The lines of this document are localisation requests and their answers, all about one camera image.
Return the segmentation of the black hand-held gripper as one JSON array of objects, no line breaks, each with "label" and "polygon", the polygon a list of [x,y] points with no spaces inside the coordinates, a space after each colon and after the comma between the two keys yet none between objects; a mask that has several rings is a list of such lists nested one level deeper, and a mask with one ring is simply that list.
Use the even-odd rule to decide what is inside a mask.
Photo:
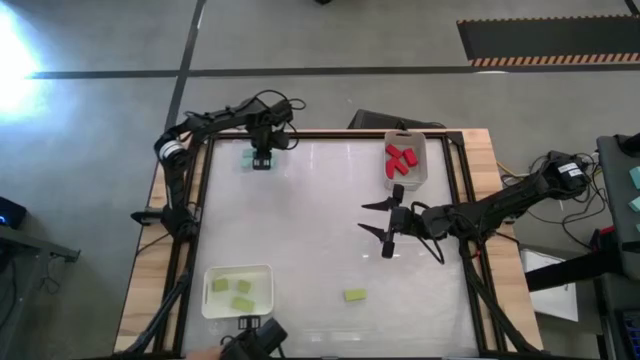
[{"label": "black hand-held gripper", "polygon": [[241,316],[238,330],[238,335],[227,335],[221,340],[220,360],[273,360],[274,351],[284,355],[282,343],[288,333],[275,318],[262,322],[260,316]]}]

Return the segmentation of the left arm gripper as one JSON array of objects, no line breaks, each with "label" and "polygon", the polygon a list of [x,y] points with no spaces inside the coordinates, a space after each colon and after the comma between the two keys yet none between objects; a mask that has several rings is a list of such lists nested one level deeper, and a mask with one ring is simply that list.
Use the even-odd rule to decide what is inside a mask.
[{"label": "left arm gripper", "polygon": [[281,128],[274,125],[262,125],[248,130],[251,137],[251,145],[255,149],[252,167],[254,170],[262,169],[264,161],[265,170],[272,168],[271,150],[286,150],[289,147],[290,136]]}]

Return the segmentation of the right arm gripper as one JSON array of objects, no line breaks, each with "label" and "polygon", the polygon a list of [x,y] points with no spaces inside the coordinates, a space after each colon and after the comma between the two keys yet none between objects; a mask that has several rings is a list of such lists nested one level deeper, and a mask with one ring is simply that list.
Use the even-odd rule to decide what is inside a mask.
[{"label": "right arm gripper", "polygon": [[410,234],[414,231],[416,215],[411,209],[401,205],[404,192],[405,188],[403,185],[395,184],[392,188],[391,196],[384,201],[362,205],[362,208],[365,209],[390,212],[386,231],[382,228],[358,223],[359,227],[370,232],[382,242],[381,255],[385,259],[391,259],[394,255],[394,235],[396,233]]}]

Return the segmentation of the clear transparent plastic bin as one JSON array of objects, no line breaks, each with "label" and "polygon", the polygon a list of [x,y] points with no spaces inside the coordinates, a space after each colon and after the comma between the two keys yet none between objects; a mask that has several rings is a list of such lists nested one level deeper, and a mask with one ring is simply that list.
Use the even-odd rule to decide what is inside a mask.
[{"label": "clear transparent plastic bin", "polygon": [[[251,140],[250,140],[250,148],[245,148],[245,149],[254,149],[252,147],[252,145],[251,145]],[[261,170],[254,170],[253,167],[251,167],[251,168],[243,168],[240,165],[241,170],[242,171],[271,171],[271,170],[276,170],[285,161],[285,156],[282,155],[282,152],[288,151],[288,150],[289,150],[289,147],[286,150],[277,150],[277,149],[272,149],[271,150],[271,159],[272,159],[273,163],[272,163],[272,168],[270,170],[265,170],[264,161],[262,161],[262,169]]]}]

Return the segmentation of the white plastic tray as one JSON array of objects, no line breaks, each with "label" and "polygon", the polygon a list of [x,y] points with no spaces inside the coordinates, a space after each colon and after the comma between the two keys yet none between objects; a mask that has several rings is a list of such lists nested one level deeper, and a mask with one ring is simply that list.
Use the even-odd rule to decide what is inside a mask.
[{"label": "white plastic tray", "polygon": [[[227,278],[229,290],[213,292],[212,281],[216,278]],[[249,294],[236,291],[236,283],[240,279],[252,282]],[[226,319],[244,315],[264,316],[274,309],[274,279],[269,265],[221,266],[211,267],[203,277],[201,313],[205,319]],[[231,308],[231,300],[241,296],[255,302],[252,313],[242,313]]]}]

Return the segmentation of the person's hand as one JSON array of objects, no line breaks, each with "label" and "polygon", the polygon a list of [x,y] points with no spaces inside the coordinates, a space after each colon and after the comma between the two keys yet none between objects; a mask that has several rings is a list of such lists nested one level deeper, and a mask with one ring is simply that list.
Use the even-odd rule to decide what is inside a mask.
[{"label": "person's hand", "polygon": [[214,346],[203,350],[190,352],[186,355],[186,360],[220,360],[223,348]]}]

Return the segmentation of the grey translucent plastic bin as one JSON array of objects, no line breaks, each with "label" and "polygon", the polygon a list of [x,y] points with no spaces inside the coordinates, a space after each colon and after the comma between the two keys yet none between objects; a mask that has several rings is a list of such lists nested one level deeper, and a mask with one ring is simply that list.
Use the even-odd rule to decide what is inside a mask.
[{"label": "grey translucent plastic bin", "polygon": [[[419,163],[413,168],[409,168],[406,165],[403,156],[399,158],[409,168],[409,172],[406,176],[401,175],[397,170],[395,170],[394,178],[392,180],[387,178],[385,173],[385,163],[387,160],[393,158],[385,151],[385,147],[388,144],[394,145],[402,152],[404,149],[412,148],[416,153]],[[384,184],[387,189],[391,189],[395,184],[400,184],[408,191],[418,190],[428,178],[425,136],[422,133],[410,131],[395,130],[387,132],[384,135],[383,170]]]}]

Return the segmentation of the white glossy table sheet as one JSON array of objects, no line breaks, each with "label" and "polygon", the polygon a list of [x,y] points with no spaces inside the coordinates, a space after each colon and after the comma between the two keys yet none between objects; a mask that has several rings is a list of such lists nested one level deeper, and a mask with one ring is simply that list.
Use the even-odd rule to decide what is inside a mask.
[{"label": "white glossy table sheet", "polygon": [[[388,197],[380,140],[307,140],[282,152],[271,171],[242,171],[248,143],[213,151],[184,335],[185,352],[237,333],[233,319],[201,313],[211,267],[269,265],[271,316],[287,331],[288,357],[440,357],[477,352],[458,242],[436,260],[399,236],[391,259],[358,223],[387,226],[385,212],[362,208]],[[346,302],[346,289],[367,298]]]}]

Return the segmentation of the white paper sheet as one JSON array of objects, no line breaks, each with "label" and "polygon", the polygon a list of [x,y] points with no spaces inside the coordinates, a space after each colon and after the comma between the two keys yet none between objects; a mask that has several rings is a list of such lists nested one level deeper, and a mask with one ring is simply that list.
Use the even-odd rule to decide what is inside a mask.
[{"label": "white paper sheet", "polygon": [[[563,262],[561,258],[528,249],[521,250],[520,255],[525,272]],[[537,313],[573,322],[579,321],[576,285],[574,283],[531,291],[530,297]]]}]

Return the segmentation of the black bar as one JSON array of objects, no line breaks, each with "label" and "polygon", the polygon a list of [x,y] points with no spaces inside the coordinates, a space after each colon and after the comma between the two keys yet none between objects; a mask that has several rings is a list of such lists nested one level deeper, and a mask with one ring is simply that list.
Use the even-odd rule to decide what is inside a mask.
[{"label": "black bar", "polygon": [[621,255],[618,250],[598,250],[561,263],[544,266],[525,273],[530,292],[546,290],[601,275],[622,273]]}]

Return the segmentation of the grey side table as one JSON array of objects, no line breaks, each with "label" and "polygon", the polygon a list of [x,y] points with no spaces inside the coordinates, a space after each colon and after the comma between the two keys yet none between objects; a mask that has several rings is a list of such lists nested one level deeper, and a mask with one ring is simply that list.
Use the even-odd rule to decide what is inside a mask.
[{"label": "grey side table", "polygon": [[609,209],[616,230],[622,273],[640,281],[640,213],[629,202],[640,196],[629,170],[640,166],[640,132],[635,135],[597,138],[599,162],[608,194]]}]

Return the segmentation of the black hazard-striped floor mat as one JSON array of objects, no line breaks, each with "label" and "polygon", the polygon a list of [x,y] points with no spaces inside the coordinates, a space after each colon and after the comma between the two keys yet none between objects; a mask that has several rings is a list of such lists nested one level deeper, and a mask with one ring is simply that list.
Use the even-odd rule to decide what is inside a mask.
[{"label": "black hazard-striped floor mat", "polygon": [[459,20],[474,67],[640,63],[640,16]]}]

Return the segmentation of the black device with blue light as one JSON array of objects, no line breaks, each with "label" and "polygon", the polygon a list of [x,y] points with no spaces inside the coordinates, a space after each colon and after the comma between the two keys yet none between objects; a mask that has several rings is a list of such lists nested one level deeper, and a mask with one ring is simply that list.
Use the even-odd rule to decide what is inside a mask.
[{"label": "black device with blue light", "polygon": [[19,229],[26,217],[27,210],[4,197],[0,197],[0,226]]}]

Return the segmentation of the dark keyboard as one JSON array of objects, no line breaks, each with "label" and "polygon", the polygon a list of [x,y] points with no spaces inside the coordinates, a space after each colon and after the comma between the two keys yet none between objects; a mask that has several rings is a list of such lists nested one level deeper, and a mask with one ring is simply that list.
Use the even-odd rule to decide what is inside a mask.
[{"label": "dark keyboard", "polygon": [[621,311],[619,324],[626,352],[632,360],[640,360],[640,310]]}]

